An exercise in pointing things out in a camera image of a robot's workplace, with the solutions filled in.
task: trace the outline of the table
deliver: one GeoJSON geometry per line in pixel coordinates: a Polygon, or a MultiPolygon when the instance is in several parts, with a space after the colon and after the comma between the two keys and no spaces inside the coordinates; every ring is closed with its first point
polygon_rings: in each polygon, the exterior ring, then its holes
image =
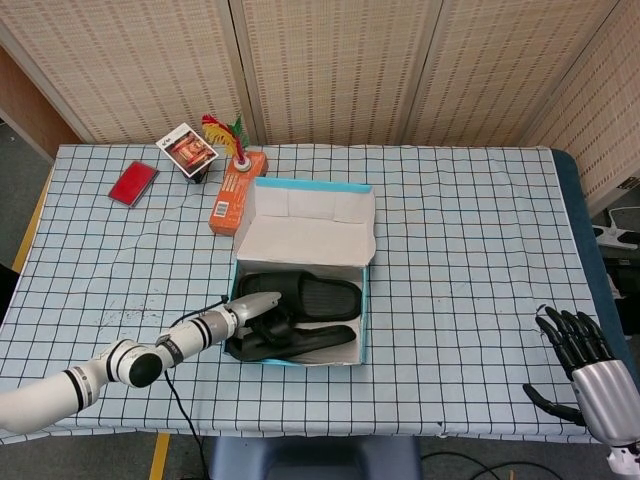
{"type": "MultiPolygon", "coordinates": [[[[588,441],[521,384],[575,399],[533,321],[542,304],[596,310],[547,149],[264,147],[270,175],[369,183],[368,362],[241,364],[219,346],[174,371],[206,435],[471,435],[588,441]]],[[[187,184],[155,146],[62,146],[0,330],[0,391],[80,363],[118,338],[152,343],[227,292],[232,239],[207,225],[224,165],[187,184]],[[160,170],[133,209],[106,194],[132,160],[160,170]]],[[[110,384],[46,434],[187,433],[164,382],[110,384]]],[[[23,440],[0,432],[0,442],[23,440]]]]}

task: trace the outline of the humanoid robot hand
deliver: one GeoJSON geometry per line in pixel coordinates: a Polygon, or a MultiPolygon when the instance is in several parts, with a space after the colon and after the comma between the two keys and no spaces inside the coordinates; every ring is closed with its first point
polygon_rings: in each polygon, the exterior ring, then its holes
{"type": "Polygon", "coordinates": [[[545,311],[555,327],[540,316],[536,323],[549,338],[580,409],[552,403],[530,384],[522,386],[525,393],[538,408],[586,426],[611,447],[607,460],[618,478],[640,479],[640,394],[627,367],[613,356],[591,317],[551,307],[545,311]]]}

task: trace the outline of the red phone case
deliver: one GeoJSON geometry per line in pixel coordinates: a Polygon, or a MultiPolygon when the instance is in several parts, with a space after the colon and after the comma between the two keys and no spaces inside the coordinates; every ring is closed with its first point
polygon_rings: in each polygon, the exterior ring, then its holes
{"type": "Polygon", "coordinates": [[[109,196],[133,207],[157,174],[158,170],[155,168],[142,162],[133,162],[115,183],[109,196]]]}

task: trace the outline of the robotic arm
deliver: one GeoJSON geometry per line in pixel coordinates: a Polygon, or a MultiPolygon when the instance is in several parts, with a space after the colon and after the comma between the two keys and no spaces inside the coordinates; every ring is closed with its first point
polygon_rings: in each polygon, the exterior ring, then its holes
{"type": "Polygon", "coordinates": [[[133,340],[109,345],[88,362],[0,394],[0,429],[31,433],[93,405],[109,382],[151,385],[162,373],[278,304],[279,293],[254,293],[170,328],[153,347],[133,340]]]}

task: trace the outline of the orange snack box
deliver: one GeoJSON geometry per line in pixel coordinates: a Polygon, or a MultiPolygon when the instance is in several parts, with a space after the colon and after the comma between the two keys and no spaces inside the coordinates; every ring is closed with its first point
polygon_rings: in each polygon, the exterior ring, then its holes
{"type": "Polygon", "coordinates": [[[267,156],[263,152],[246,152],[246,156],[251,160],[251,168],[247,172],[240,172],[232,161],[229,162],[209,217],[209,227],[213,233],[235,235],[242,220],[251,181],[258,176],[264,177],[269,169],[267,156]]]}

